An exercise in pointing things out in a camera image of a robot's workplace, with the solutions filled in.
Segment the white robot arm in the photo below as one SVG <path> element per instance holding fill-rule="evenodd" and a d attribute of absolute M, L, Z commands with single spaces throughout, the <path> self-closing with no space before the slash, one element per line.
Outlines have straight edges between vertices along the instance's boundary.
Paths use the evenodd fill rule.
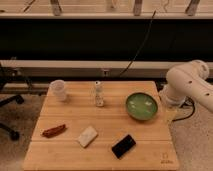
<path fill-rule="evenodd" d="M 206 79 L 210 74 L 202 60 L 176 65 L 166 74 L 167 84 L 159 92 L 162 103 L 168 107 L 180 107 L 187 97 L 213 113 L 213 85 Z"/>

